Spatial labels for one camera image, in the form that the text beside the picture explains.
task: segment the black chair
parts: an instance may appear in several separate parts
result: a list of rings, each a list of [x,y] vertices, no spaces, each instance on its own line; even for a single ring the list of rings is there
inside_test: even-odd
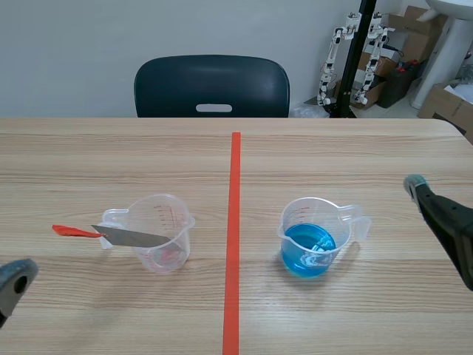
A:
[[[135,78],[138,117],[287,117],[289,80],[267,59],[184,55],[153,59]],[[202,104],[230,112],[200,112]]]

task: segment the blue water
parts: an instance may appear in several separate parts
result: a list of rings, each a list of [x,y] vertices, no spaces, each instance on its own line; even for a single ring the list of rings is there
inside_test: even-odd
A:
[[[328,231],[315,224],[303,223],[290,227],[285,234],[307,249],[327,251],[336,248],[335,240]],[[284,264],[297,276],[314,277],[325,272],[337,253],[314,254],[283,240],[281,253]]]

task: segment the plastic bag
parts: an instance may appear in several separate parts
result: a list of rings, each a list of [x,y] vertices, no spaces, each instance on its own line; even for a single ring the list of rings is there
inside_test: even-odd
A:
[[[297,104],[289,111],[290,118],[329,118],[330,115],[322,106]]]

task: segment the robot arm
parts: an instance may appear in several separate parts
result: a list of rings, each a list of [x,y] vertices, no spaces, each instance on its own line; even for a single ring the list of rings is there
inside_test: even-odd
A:
[[[323,73],[322,73],[320,85],[319,85],[319,94],[317,95],[317,103],[319,104],[319,106],[330,104],[330,98],[327,97],[327,91],[328,91],[328,85],[332,82],[333,65],[335,64],[338,46],[340,45],[340,42],[342,39],[345,39],[345,40],[353,39],[355,32],[358,31],[360,20],[361,20],[360,13],[351,13],[347,17],[346,26],[337,27],[333,31],[332,43],[330,44],[328,57],[321,69]]]
[[[363,105],[368,102],[364,96],[367,94],[368,90],[370,90],[373,80],[375,80],[375,72],[378,69],[379,58],[381,57],[381,49],[387,40],[388,29],[387,27],[383,27],[381,25],[381,17],[382,15],[380,13],[373,15],[370,31],[368,32],[367,36],[369,39],[375,39],[375,45],[364,72],[363,86],[355,95],[355,101],[360,102]]]

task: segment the measuring cup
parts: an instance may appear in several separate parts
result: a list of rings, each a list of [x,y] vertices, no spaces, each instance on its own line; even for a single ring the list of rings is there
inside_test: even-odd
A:
[[[169,241],[154,248],[133,248],[148,270],[157,274],[173,271],[189,257],[189,229],[195,219],[187,205],[172,195],[152,195],[136,201],[127,209],[109,209],[102,215],[100,226],[139,231],[167,237]],[[102,246],[111,248],[101,237]]]
[[[337,206],[317,197],[289,203],[282,212],[278,235],[284,264],[297,276],[325,272],[353,236],[366,240],[371,219],[360,206]]]

